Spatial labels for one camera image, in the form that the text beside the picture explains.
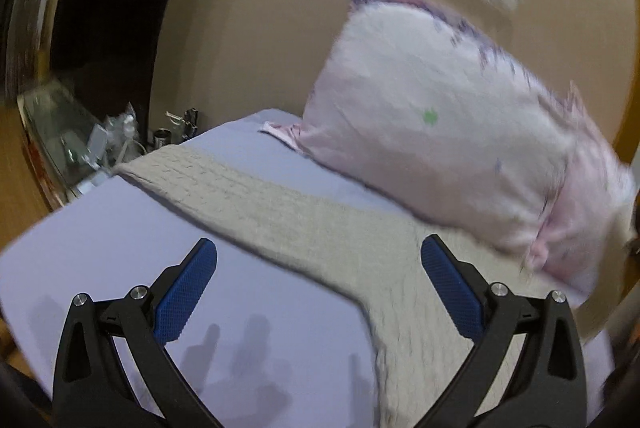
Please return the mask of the beige cable-knit sweater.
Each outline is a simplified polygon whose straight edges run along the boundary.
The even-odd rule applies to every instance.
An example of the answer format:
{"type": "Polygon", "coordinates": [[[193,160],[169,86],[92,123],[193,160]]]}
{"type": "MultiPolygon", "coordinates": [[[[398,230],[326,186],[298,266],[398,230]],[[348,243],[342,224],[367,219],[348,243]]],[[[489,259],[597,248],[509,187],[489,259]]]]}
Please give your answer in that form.
{"type": "Polygon", "coordinates": [[[413,426],[469,353],[420,263],[434,226],[299,193],[187,146],[165,146],[116,171],[202,228],[362,307],[380,426],[413,426]]]}

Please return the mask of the lavender bed sheet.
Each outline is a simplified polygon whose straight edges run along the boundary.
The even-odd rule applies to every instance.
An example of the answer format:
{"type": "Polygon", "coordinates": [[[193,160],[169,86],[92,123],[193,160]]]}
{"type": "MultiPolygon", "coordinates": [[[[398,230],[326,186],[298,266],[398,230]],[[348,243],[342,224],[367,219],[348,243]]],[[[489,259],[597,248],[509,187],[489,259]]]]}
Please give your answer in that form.
{"type": "MultiPolygon", "coordinates": [[[[298,192],[391,216],[406,208],[262,131],[282,110],[201,133],[192,148],[298,192]]],[[[206,231],[114,177],[55,211],[1,257],[1,307],[44,388],[73,296],[124,296],[183,259],[206,231]]],[[[228,427],[370,427],[376,383],[370,330],[350,300],[216,239],[217,270],[168,352],[228,427]]]]}

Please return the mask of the pink floral pillow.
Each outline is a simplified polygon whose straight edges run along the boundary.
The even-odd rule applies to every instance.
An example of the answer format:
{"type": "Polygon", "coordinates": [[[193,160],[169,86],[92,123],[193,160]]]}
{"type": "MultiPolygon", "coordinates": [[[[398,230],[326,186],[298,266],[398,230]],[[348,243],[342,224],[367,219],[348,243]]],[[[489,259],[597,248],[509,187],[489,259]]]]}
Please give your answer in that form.
{"type": "Polygon", "coordinates": [[[636,182],[588,114],[576,86],[565,98],[548,96],[547,101],[574,134],[575,143],[525,264],[590,292],[597,283],[610,226],[634,200],[636,182]]]}

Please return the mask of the cluttered glass side table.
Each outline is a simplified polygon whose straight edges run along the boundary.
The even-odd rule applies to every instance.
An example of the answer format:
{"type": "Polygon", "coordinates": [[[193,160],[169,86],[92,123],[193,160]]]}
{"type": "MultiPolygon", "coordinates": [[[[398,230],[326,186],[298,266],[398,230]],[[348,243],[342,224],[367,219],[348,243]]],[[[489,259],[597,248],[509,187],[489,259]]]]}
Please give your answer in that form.
{"type": "Polygon", "coordinates": [[[168,126],[144,136],[131,107],[103,122],[90,114],[58,81],[17,97],[25,131],[25,155],[41,193],[53,209],[89,193],[113,169],[198,133],[198,110],[166,114],[168,126]]]}

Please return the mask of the white floral pillow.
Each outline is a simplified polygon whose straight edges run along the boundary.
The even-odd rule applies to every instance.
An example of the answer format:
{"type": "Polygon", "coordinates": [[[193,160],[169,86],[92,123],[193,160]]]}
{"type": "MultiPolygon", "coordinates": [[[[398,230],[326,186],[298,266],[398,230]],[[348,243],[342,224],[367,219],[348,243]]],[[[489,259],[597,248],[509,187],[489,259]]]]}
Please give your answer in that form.
{"type": "Polygon", "coordinates": [[[518,257],[552,211],[575,146],[525,67],[423,0],[350,0],[302,119],[264,131],[518,257]]]}

